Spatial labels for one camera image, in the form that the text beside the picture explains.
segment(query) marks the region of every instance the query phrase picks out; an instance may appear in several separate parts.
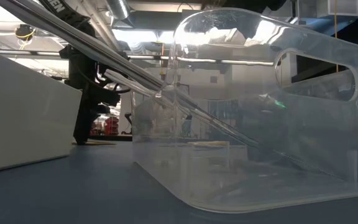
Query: gray table surface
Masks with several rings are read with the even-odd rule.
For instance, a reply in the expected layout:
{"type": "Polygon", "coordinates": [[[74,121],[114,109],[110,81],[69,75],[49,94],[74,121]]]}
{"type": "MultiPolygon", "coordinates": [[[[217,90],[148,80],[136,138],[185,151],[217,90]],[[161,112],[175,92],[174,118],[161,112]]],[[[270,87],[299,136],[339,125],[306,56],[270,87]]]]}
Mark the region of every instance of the gray table surface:
{"type": "Polygon", "coordinates": [[[358,197],[245,214],[192,208],[133,163],[130,142],[0,171],[0,223],[358,223],[358,197]]]}

